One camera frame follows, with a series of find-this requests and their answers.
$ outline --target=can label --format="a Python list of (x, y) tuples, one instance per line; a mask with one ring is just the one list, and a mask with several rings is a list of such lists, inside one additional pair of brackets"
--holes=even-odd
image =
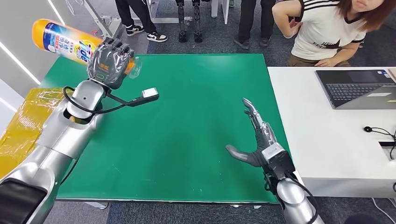
[(45, 26), (42, 41), (47, 51), (80, 63), (88, 63), (96, 49), (91, 41), (82, 40), (78, 33), (52, 22)]

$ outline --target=light strip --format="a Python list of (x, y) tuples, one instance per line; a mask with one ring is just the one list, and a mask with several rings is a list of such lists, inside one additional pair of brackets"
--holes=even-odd
[(49, 3), (49, 5), (51, 5), (51, 7), (52, 7), (52, 9), (54, 10), (55, 14), (57, 15), (59, 21), (60, 21), (63, 25), (66, 25), (65, 22), (63, 21), (61, 15), (59, 14), (57, 8), (55, 8), (54, 4), (52, 3), (52, 1), (51, 1), (51, 0), (48, 0), (48, 3)]
[(11, 106), (9, 103), (7, 103), (7, 101), (3, 100), (3, 98), (0, 97), (0, 102), (2, 102), (6, 107), (8, 107), (10, 110), (16, 112), (16, 109)]
[(6, 46), (4, 46), (4, 44), (3, 44), (2, 42), (0, 42), (0, 48), (3, 49), (3, 50), (8, 54), (8, 56), (10, 56), (10, 58), (13, 59), (13, 61), (14, 61), (17, 65), (19, 65), (19, 67), (20, 67), (21, 69), (23, 69), (23, 70), (26, 72), (26, 74), (27, 74), (28, 76), (30, 76), (30, 78), (33, 79), (33, 81), (35, 81), (38, 85), (40, 85), (40, 81), (38, 81), (38, 79), (37, 79), (26, 67), (25, 67), (25, 65), (23, 65), (23, 64), (13, 55), (13, 53), (11, 53), (11, 51), (9, 51), (9, 50), (6, 48)]

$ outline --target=robot leg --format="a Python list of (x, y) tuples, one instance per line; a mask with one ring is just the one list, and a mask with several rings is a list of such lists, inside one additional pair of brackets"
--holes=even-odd
[(187, 42), (187, 32), (185, 31), (185, 24), (184, 24), (184, 0), (176, 0), (177, 4), (177, 13), (179, 15), (179, 42), (184, 43)]
[(199, 14), (199, 2), (200, 0), (192, 0), (192, 6), (194, 7), (194, 41), (197, 43), (202, 42), (202, 31), (201, 31), (201, 16)]

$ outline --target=laptop keyboard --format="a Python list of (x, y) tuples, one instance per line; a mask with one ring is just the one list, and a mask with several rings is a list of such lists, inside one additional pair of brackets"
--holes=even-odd
[(384, 85), (395, 84), (326, 84), (326, 87), (333, 100), (350, 101)]

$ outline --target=white t-shirt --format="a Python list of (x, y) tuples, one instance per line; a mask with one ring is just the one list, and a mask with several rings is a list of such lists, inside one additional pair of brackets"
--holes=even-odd
[(351, 42), (362, 42), (366, 32), (360, 31), (362, 20), (348, 21), (339, 14), (337, 0), (299, 0), (302, 26), (294, 42), (292, 55), (322, 60), (333, 57), (337, 49)]

